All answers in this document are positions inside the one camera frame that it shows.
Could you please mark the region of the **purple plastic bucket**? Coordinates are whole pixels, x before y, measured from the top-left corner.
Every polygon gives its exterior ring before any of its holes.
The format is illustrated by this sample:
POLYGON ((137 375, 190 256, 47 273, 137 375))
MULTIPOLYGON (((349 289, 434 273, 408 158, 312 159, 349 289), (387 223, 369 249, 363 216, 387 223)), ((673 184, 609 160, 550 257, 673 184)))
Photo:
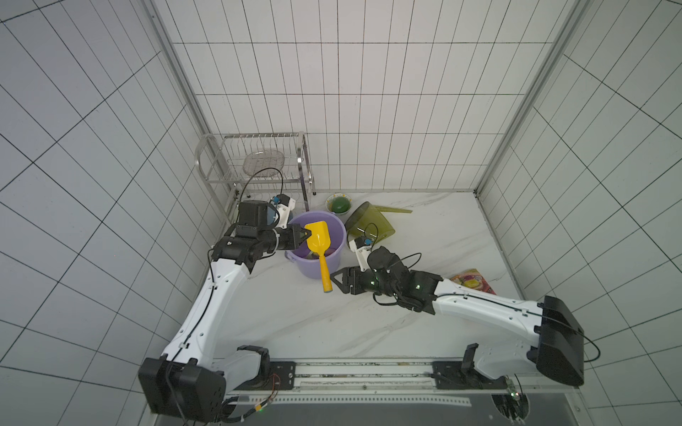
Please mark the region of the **purple plastic bucket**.
MULTIPOLYGON (((343 222, 331 213, 326 211, 309 211, 302 213, 296 218, 293 218, 289 225, 301 225, 304 227, 310 223, 324 221, 328 225, 330 232, 330 248, 325 252, 330 273, 334 273, 339 269, 341 262, 341 254, 346 244, 346 229, 343 222)), ((321 279, 321 269, 319 260, 316 257, 309 257, 310 250, 306 243, 303 243, 296 250, 288 250, 285 252, 285 257, 293 262, 300 273, 305 277, 314 280, 321 279)))

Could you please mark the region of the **yellow plastic toy shovel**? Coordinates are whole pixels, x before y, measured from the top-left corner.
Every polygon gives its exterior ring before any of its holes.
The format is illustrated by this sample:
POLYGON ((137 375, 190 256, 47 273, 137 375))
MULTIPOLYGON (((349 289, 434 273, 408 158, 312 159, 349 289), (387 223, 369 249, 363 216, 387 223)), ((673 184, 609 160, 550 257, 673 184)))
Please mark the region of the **yellow plastic toy shovel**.
POLYGON ((325 254, 331 245, 328 224, 325 221, 318 221, 305 225, 305 229, 311 232, 311 236, 307 239, 307 246, 309 250, 319 258, 323 291, 325 293, 330 293, 333 290, 333 287, 325 257, 325 254))

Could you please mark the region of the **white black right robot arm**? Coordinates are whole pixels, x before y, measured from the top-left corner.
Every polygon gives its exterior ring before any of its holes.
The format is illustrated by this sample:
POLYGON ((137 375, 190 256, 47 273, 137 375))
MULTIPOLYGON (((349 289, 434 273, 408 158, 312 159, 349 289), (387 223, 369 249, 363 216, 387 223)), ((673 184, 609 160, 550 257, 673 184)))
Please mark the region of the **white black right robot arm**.
POLYGON ((343 293, 390 296, 393 306, 412 312, 458 317, 504 331, 501 341, 467 346, 465 379, 495 381, 539 373, 563 385, 584 385, 588 339, 561 299, 524 301, 469 289, 434 273, 411 270, 384 247, 357 250, 356 255, 358 266, 330 275, 343 293))

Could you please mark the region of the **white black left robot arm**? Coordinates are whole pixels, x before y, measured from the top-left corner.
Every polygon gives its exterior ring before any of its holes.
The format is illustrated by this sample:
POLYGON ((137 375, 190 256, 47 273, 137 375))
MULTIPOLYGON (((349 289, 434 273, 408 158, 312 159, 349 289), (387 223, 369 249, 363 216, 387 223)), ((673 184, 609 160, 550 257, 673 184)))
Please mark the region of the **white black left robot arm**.
POLYGON ((153 414, 216 422, 228 392, 271 383, 264 347, 243 345, 223 363, 213 360, 230 301, 255 264, 278 250, 296 250, 311 236, 305 227, 289 223, 295 207, 283 193, 268 202, 240 202, 236 222, 208 251, 206 280, 179 331, 160 357, 140 366, 138 380, 153 414))

